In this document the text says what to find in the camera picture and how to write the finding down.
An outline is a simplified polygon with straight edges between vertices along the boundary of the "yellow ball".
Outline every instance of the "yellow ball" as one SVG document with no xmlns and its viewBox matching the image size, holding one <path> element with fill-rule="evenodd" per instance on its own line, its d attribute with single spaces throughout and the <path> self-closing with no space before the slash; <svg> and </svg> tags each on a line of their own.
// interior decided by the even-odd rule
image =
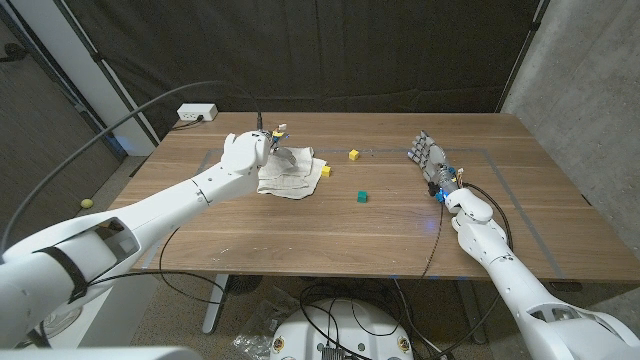
<svg viewBox="0 0 640 360">
<path fill-rule="evenodd" d="M 85 209 L 88 209 L 90 207 L 93 206 L 93 200 L 91 199 L 84 199 L 80 202 L 80 206 L 82 206 Z"/>
</svg>

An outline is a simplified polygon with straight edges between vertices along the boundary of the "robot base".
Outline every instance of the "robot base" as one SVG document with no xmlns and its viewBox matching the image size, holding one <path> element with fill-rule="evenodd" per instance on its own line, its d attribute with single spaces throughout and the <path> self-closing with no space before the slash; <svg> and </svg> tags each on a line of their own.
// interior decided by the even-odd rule
<svg viewBox="0 0 640 360">
<path fill-rule="evenodd" d="M 331 339 L 356 354 L 370 359 L 413 360 L 406 331 L 400 325 L 396 328 L 397 321 L 377 307 L 359 300 L 352 302 L 351 299 L 325 299 L 313 305 L 330 311 L 335 322 L 327 312 L 313 306 L 305 307 L 309 319 Z M 368 334 L 358 322 L 373 334 L 391 334 Z M 291 315 L 276 330 L 270 357 L 271 360 L 345 358 L 351 358 L 350 354 L 336 349 L 334 344 L 320 335 L 301 310 Z"/>
</svg>

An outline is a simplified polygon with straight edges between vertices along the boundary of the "green cube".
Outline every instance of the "green cube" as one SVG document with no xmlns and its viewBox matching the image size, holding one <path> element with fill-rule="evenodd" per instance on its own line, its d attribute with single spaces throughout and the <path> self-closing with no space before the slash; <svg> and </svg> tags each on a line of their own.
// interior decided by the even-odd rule
<svg viewBox="0 0 640 360">
<path fill-rule="evenodd" d="M 366 191 L 358 191 L 358 202 L 362 202 L 362 203 L 367 202 L 367 192 Z"/>
</svg>

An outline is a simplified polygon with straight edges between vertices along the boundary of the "towel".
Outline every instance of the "towel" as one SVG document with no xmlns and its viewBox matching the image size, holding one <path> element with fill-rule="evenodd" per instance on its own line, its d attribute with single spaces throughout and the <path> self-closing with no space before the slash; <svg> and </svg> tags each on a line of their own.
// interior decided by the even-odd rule
<svg viewBox="0 0 640 360">
<path fill-rule="evenodd" d="M 327 162 L 315 159 L 310 147 L 287 149 L 296 158 L 296 165 L 291 165 L 286 159 L 269 155 L 267 165 L 258 173 L 258 193 L 302 199 L 315 191 L 322 167 Z"/>
</svg>

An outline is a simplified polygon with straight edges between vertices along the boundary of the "power strip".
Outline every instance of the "power strip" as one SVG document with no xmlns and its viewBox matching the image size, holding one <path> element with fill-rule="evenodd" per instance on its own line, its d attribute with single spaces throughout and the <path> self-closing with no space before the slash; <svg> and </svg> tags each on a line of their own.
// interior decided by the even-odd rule
<svg viewBox="0 0 640 360">
<path fill-rule="evenodd" d="M 213 121 L 218 115 L 216 104 L 182 104 L 178 109 L 182 121 L 196 121 L 200 115 L 204 121 Z"/>
</svg>

